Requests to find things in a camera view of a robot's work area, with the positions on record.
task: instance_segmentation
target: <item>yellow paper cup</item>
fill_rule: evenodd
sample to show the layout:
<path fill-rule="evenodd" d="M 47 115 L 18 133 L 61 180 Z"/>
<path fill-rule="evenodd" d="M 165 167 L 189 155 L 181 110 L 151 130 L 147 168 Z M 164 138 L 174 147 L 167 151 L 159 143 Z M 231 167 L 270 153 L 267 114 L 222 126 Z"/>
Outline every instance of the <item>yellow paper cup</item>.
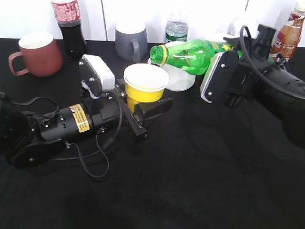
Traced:
<path fill-rule="evenodd" d="M 136 104 L 156 102 L 162 97 L 169 75 L 157 66 L 137 63 L 125 69 L 124 80 L 127 105 L 134 112 Z"/>

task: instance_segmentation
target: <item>green plastic bottle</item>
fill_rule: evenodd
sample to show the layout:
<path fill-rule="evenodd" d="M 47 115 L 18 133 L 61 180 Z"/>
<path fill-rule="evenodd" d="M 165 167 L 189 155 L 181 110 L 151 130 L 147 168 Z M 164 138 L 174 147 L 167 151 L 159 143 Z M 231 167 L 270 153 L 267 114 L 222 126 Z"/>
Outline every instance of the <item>green plastic bottle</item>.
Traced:
<path fill-rule="evenodd" d="M 153 46 L 150 52 L 152 63 L 170 64 L 192 75 L 202 75 L 208 69 L 215 53 L 231 50 L 226 43 L 191 40 L 172 47 Z"/>

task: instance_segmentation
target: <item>black table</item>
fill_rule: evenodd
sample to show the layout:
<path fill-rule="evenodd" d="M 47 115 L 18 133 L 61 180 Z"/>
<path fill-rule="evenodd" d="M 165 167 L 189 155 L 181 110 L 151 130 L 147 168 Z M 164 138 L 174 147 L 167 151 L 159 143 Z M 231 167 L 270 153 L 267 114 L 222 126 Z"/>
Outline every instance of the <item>black table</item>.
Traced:
<path fill-rule="evenodd" d="M 116 56 L 113 42 L 88 47 L 118 78 L 131 64 Z M 65 58 L 61 72 L 49 78 L 16 77 L 7 61 L 16 51 L 18 40 L 0 39 L 0 91 L 15 101 L 49 97 L 61 108 L 80 102 L 77 62 Z M 298 49 L 290 62 L 303 79 L 304 55 Z M 135 144 L 122 131 L 105 179 L 88 177 L 78 161 L 17 170 L 0 158 L 0 228 L 304 228 L 305 150 L 255 101 L 238 109 L 203 102 L 201 80 L 185 92 L 165 91 L 173 108 L 150 127 L 146 141 Z M 31 109 L 44 113 L 48 105 Z M 85 154 L 96 150 L 93 139 L 79 146 Z"/>

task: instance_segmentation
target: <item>yellow bottle label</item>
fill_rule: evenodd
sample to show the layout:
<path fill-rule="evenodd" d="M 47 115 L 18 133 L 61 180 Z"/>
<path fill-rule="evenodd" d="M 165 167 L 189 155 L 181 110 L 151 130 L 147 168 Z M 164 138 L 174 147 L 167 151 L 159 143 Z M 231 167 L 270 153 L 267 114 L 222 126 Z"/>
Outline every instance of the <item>yellow bottle label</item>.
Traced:
<path fill-rule="evenodd" d="M 80 133 L 90 130 L 90 125 L 87 116 L 80 104 L 76 104 L 69 107 L 73 113 L 73 117 L 76 121 L 78 131 Z"/>
<path fill-rule="evenodd" d="M 227 43 L 222 43 L 222 42 L 210 42 L 209 43 L 212 45 L 213 49 L 215 52 L 225 52 L 228 50 L 233 49 L 233 46 L 227 44 Z"/>

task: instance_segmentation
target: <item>screw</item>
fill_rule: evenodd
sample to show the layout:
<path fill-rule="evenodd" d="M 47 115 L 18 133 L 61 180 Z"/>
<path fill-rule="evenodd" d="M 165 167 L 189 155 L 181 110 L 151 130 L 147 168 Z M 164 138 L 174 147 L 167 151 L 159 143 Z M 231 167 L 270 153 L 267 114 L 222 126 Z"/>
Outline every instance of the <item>screw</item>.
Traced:
<path fill-rule="evenodd" d="M 106 128 L 103 126 L 103 127 L 101 128 L 101 133 L 105 133 L 105 131 L 106 131 Z"/>
<path fill-rule="evenodd" d="M 65 142 L 67 149 L 70 149 L 71 144 L 69 142 Z"/>

